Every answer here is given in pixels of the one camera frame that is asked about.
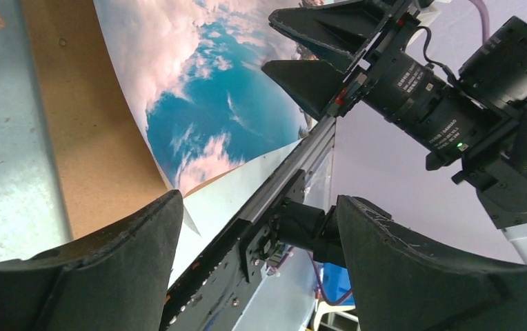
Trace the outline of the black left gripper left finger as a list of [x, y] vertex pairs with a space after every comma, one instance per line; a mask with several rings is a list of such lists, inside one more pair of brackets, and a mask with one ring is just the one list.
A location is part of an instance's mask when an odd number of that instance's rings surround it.
[[158, 330], [182, 221], [173, 190], [80, 239], [0, 262], [0, 330]]

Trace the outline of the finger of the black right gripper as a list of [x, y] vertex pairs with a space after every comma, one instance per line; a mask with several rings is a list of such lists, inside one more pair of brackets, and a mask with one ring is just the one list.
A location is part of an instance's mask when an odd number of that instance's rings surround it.
[[274, 10], [269, 24], [338, 71], [346, 71], [397, 9], [396, 1], [342, 1]]
[[316, 121], [350, 112], [348, 104], [335, 102], [345, 88], [346, 74], [325, 61], [273, 60], [263, 64], [261, 70]]

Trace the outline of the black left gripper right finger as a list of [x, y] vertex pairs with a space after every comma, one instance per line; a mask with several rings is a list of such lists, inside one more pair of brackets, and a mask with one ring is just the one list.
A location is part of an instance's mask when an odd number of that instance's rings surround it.
[[527, 265], [445, 245], [366, 199], [336, 220], [362, 330], [527, 330]]

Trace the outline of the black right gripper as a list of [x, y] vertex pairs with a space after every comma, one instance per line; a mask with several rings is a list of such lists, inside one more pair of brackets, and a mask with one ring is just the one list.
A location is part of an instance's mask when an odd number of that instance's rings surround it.
[[362, 50], [366, 69], [349, 67], [335, 98], [358, 102], [428, 149], [426, 169], [461, 161], [455, 183], [469, 183], [497, 228], [527, 223], [527, 23], [511, 17], [454, 73], [406, 53], [420, 26], [407, 1]]

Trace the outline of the ocean sky photo print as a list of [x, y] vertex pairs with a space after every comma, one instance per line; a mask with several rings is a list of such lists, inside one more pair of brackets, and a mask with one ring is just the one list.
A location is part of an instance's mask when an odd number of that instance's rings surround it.
[[268, 15], [316, 1], [95, 1], [112, 67], [164, 179], [183, 194], [308, 135], [315, 120], [262, 72], [312, 52]]

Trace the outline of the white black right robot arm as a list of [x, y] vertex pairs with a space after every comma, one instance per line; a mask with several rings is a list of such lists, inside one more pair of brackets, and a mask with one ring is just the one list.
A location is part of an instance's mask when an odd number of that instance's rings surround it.
[[343, 1], [280, 8], [270, 27], [312, 52], [263, 71], [315, 120], [364, 103], [427, 149], [429, 171], [460, 162], [488, 218], [527, 263], [527, 22], [512, 16], [458, 72], [407, 52], [430, 1]]

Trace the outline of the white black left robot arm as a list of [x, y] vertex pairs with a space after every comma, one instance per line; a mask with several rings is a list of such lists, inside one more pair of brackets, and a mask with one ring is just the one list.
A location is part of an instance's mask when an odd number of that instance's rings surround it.
[[28, 260], [0, 262], [0, 330], [229, 330], [278, 245], [347, 268], [362, 330], [527, 330], [527, 265], [481, 257], [395, 223], [365, 199], [328, 212], [276, 199], [234, 219], [168, 285], [183, 218], [172, 191]]

